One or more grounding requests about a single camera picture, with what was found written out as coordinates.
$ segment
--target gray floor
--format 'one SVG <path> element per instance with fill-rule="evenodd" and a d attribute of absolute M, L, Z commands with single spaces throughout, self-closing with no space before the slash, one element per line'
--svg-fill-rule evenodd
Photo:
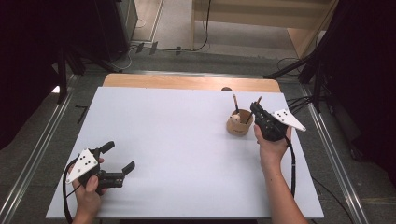
<path fill-rule="evenodd" d="M 278 60 L 284 56 L 289 57 L 289 54 L 285 54 L 285 52 L 293 52 L 285 32 L 271 33 L 271 36 L 271 38 L 264 38 L 263 42 L 265 42 L 266 46 L 272 46 L 273 51 L 265 51 L 260 56 L 256 53 L 253 53 L 253 55 L 240 54 L 240 52 L 248 51 L 244 47 L 240 48 L 241 50 L 236 50 L 235 48 L 235 50 L 227 52 L 223 52 L 220 49 L 218 49 L 219 51 L 207 53 L 183 52 L 177 56 L 171 51 L 157 50 L 150 55 L 148 49 L 144 49 L 140 53 L 135 53 L 132 50 L 130 52 L 131 66 L 124 69 L 123 72 L 212 73 L 228 77 L 262 78 L 262 75 L 277 71 L 276 64 Z M 172 41 L 166 42 L 163 40 L 161 42 L 173 45 Z M 212 50 L 216 49 L 213 48 L 214 42 L 211 42 Z M 129 58 L 125 55 L 114 63 L 119 66 L 125 66 L 129 63 Z M 291 63 L 291 61 L 282 62 L 280 67 L 285 66 L 287 63 Z M 64 116 L 52 136 L 35 173 L 31 176 L 32 180 L 17 206 L 11 223 L 66 223 L 65 220 L 45 219 L 45 216 L 50 206 L 55 186 L 61 177 L 82 125 L 81 123 L 78 124 L 82 110 L 76 108 L 76 105 L 90 105 L 96 88 L 102 85 L 106 75 L 107 72 L 100 67 L 87 63 L 87 72 L 79 79 L 77 86 L 74 88 L 73 96 L 65 110 Z M 277 80 L 287 99 L 303 95 L 301 85 L 296 79 L 294 75 L 285 75 Z M 55 110 L 56 101 L 57 94 L 51 94 L 26 122 L 14 141 L 8 147 L 0 150 L 1 204 L 5 202 L 7 194 L 17 181 L 24 164 L 34 150 L 40 134 L 45 129 L 50 116 Z M 370 222 L 396 223 L 396 216 L 394 215 L 396 210 L 396 190 L 389 183 L 387 174 L 369 161 L 354 161 L 350 157 L 347 141 L 337 121 L 328 113 L 326 105 L 322 105 L 321 108 L 322 116 L 325 119 L 337 152 L 346 167 Z M 303 109 L 296 117 L 308 129 L 307 132 L 298 134 L 312 176 L 331 191 L 341 201 L 342 205 L 348 209 L 346 199 L 308 108 Z M 347 213 L 334 197 L 320 184 L 315 183 L 315 186 L 325 215 L 325 218 L 316 219 L 315 221 L 317 223 L 350 223 Z M 267 222 L 269 220 L 259 220 L 259 223 Z M 103 223 L 118 223 L 118 221 L 104 220 Z"/>

